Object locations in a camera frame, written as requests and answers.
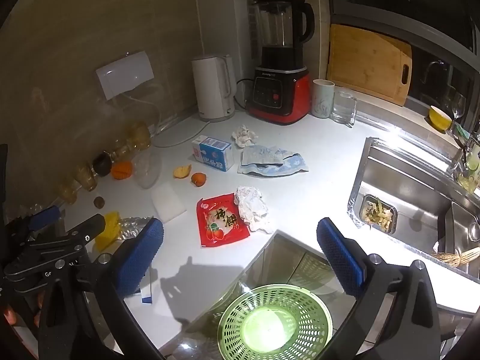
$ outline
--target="wine glass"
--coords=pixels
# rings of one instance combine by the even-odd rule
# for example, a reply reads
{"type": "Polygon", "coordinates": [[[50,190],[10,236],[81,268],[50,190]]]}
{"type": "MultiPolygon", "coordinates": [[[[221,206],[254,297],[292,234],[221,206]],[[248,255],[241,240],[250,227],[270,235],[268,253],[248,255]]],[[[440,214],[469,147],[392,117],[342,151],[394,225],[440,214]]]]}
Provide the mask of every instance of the wine glass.
{"type": "Polygon", "coordinates": [[[455,121],[459,117],[462,117],[463,114],[465,113],[465,104],[466,104],[465,96],[459,92],[456,92],[452,99],[452,102],[450,103],[450,106],[452,108],[452,113],[453,113],[453,121],[449,131],[452,135],[453,135],[453,130],[455,128],[455,121]]]}

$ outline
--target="plastic bag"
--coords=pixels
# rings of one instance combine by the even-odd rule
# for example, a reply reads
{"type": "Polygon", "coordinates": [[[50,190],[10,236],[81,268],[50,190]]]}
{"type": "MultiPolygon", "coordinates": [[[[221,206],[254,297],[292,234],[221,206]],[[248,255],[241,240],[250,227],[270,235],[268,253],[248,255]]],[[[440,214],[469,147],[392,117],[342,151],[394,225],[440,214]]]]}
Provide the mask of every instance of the plastic bag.
{"type": "Polygon", "coordinates": [[[235,194],[217,196],[197,203],[200,242],[205,247],[215,247],[240,241],[250,235],[248,226],[240,218],[233,202],[235,194]]]}

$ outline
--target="metal bolt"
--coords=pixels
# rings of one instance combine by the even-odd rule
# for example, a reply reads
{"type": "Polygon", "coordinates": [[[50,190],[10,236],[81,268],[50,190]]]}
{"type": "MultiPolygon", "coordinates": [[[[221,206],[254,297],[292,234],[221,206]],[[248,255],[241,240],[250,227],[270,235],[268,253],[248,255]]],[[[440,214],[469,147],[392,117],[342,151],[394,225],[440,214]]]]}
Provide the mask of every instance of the metal bolt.
{"type": "Polygon", "coordinates": [[[112,258],[112,255],[110,253],[102,253],[98,257],[98,262],[100,264],[106,264],[110,261],[111,258],[112,258]]]}
{"type": "Polygon", "coordinates": [[[55,263],[55,268],[57,269],[62,269],[64,266],[65,266],[64,259],[58,259],[57,262],[55,263]]]}
{"type": "Polygon", "coordinates": [[[414,262],[415,266],[422,270],[423,268],[425,268],[425,263],[423,261],[420,261],[419,259],[416,259],[414,262]]]}
{"type": "Polygon", "coordinates": [[[380,264],[383,260],[382,260],[382,257],[380,257],[378,254],[371,254],[370,256],[368,256],[368,258],[370,259],[370,261],[372,263],[374,263],[375,265],[378,265],[380,264]]]}

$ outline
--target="wooden cutting board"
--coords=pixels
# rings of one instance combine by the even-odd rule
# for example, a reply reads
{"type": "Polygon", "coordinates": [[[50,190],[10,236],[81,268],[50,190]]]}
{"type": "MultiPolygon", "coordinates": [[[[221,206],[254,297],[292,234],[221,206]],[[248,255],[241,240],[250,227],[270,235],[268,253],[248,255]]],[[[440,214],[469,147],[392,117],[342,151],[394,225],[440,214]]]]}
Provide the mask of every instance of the wooden cutting board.
{"type": "Polygon", "coordinates": [[[332,24],[327,79],[403,106],[410,88],[412,48],[397,39],[332,24]]]}

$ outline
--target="aluminum foil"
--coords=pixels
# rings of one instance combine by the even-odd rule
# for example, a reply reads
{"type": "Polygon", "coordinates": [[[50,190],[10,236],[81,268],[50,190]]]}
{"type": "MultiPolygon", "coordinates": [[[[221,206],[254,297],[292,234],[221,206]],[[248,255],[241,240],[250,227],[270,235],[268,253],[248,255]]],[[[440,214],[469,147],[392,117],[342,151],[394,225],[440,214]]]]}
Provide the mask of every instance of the aluminum foil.
{"type": "Polygon", "coordinates": [[[119,240],[135,238],[138,233],[146,226],[148,221],[151,219],[149,218],[124,218],[119,221],[121,231],[118,235],[119,240]]]}

